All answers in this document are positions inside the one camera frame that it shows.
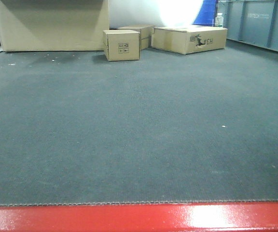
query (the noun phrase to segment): printed symbol on box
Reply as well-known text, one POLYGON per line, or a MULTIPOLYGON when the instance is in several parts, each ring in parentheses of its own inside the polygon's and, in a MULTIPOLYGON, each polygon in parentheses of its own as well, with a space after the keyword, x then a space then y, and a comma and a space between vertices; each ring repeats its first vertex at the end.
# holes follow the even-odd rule
POLYGON ((128 43, 119 43, 119 53, 129 53, 128 43))

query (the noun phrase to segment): box label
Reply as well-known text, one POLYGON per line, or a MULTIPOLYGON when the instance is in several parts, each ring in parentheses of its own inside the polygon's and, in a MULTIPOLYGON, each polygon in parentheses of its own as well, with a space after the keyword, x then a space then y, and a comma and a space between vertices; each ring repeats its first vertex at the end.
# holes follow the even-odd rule
POLYGON ((129 53, 129 45, 128 45, 128 43, 119 43, 118 50, 119 50, 119 54, 129 53))
POLYGON ((195 42, 196 46, 202 46, 202 45, 210 45, 213 44, 213 38, 209 39, 202 39, 200 34, 193 35, 190 37, 190 42, 195 42))

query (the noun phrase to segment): red bar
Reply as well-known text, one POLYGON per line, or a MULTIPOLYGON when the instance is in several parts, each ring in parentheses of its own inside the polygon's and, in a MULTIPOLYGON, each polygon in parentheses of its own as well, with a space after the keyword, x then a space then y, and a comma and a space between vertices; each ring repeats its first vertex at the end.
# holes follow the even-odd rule
POLYGON ((0 207, 0 232, 278 232, 278 202, 0 207))

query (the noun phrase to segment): white wall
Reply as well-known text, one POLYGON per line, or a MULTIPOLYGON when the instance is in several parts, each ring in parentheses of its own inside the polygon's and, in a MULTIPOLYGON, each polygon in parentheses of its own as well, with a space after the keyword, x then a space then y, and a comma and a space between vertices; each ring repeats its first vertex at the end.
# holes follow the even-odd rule
POLYGON ((185 27, 196 19, 203 0, 110 0, 110 27, 154 24, 185 27))

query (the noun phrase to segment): cardboard box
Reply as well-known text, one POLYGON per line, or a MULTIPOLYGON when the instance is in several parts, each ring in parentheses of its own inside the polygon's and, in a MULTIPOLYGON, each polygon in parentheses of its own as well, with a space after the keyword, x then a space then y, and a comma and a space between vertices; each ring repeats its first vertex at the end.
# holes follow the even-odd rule
POLYGON ((4 51, 101 51, 105 29, 108 0, 0 0, 4 51))
POLYGON ((151 47, 153 25, 131 25, 118 28, 118 30, 135 30, 140 32, 140 50, 151 47))
POLYGON ((139 59, 139 36, 134 30, 104 30, 104 51, 109 61, 139 59))
POLYGON ((154 28, 152 47, 189 54, 225 48, 227 29, 203 26, 188 28, 154 28))

